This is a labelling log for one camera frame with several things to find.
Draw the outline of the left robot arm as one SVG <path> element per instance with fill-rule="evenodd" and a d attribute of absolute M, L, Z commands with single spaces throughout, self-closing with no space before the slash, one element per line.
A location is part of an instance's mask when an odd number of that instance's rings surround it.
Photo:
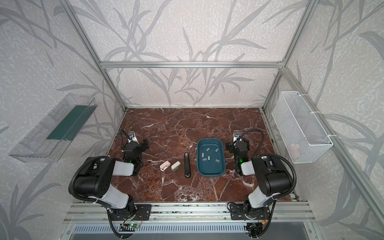
<path fill-rule="evenodd" d="M 135 213 L 133 197 L 115 188 L 113 176 L 137 176 L 142 165 L 142 153 L 149 149 L 148 140 L 129 141 L 123 146 L 123 158 L 108 156 L 88 157 L 75 172 L 69 193 L 76 199 L 98 203 L 106 209 Z"/>

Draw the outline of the teal plastic tray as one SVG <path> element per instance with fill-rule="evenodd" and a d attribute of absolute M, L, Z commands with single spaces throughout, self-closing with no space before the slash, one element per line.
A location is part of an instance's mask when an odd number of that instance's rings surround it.
<path fill-rule="evenodd" d="M 203 161 L 204 153 L 209 154 L 209 161 Z M 197 169 L 198 172 L 207 178 L 214 178 L 223 175 L 226 171 L 226 159 L 221 140 L 216 138 L 200 139 L 197 144 Z"/>

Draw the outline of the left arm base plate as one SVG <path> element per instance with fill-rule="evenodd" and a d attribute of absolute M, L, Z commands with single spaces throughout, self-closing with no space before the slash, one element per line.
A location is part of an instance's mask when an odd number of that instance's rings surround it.
<path fill-rule="evenodd" d="M 151 204 L 136 204 L 131 210 L 111 209 L 110 219 L 112 221 L 148 221 L 151 214 Z"/>

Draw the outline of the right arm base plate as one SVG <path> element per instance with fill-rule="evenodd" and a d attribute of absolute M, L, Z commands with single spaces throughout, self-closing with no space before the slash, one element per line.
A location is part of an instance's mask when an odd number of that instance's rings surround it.
<path fill-rule="evenodd" d="M 231 220 L 256 220 L 266 221 L 270 218 L 268 207 L 252 208 L 249 204 L 227 203 L 227 209 L 230 212 Z"/>

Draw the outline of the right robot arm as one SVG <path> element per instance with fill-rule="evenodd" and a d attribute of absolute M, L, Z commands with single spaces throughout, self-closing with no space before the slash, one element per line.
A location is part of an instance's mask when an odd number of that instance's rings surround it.
<path fill-rule="evenodd" d="M 293 165 L 277 154 L 248 157 L 248 141 L 226 143 L 226 150 L 234 155 L 234 168 L 240 176 L 256 176 L 258 186 L 244 202 L 246 212 L 256 211 L 289 195 L 297 184 Z"/>

